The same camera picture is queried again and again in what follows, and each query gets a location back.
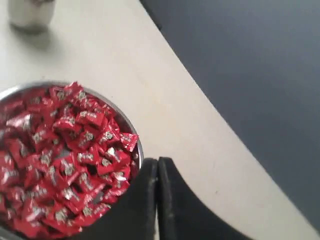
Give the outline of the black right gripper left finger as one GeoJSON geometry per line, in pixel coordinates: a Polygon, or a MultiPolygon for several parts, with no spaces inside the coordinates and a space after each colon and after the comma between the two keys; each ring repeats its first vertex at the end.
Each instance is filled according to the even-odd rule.
{"type": "Polygon", "coordinates": [[[153,240],[155,238],[158,161],[144,159],[127,191],[76,240],[153,240]]]}

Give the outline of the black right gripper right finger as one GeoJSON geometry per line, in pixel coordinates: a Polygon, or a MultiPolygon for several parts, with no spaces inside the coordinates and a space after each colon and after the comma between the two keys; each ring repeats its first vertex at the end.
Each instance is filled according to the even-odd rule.
{"type": "Polygon", "coordinates": [[[249,239],[203,204],[169,157],[158,160],[158,231],[161,240],[249,239]]]}

